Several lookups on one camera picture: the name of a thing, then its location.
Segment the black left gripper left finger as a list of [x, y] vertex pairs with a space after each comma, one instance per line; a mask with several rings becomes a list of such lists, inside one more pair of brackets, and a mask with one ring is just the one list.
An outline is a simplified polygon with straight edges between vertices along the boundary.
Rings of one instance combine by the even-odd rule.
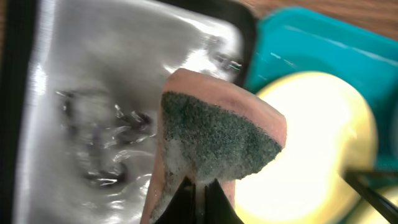
[[196, 224], [196, 185], [185, 177], [155, 224]]

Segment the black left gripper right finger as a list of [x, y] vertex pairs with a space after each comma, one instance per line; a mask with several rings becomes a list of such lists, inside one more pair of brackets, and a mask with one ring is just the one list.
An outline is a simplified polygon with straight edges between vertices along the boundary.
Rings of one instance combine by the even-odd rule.
[[217, 179], [205, 187], [205, 224], [244, 224]]

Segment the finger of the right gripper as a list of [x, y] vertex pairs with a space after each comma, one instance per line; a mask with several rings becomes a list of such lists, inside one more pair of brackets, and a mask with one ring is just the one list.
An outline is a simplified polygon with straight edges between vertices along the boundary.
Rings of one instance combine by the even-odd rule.
[[348, 169], [345, 182], [375, 208], [387, 221], [397, 223], [397, 206], [371, 188], [370, 180], [397, 180], [397, 171]]

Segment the pink green scrub sponge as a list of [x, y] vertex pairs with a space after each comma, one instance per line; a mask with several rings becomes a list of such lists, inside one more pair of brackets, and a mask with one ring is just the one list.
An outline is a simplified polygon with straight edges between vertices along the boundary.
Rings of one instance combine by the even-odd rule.
[[287, 139], [286, 118], [271, 105], [233, 83], [184, 68], [165, 82], [157, 124], [142, 223], [155, 223], [169, 209], [184, 180], [192, 183], [192, 201], [176, 211], [172, 223], [185, 214], [202, 220], [212, 182], [234, 208], [236, 181], [273, 161]]

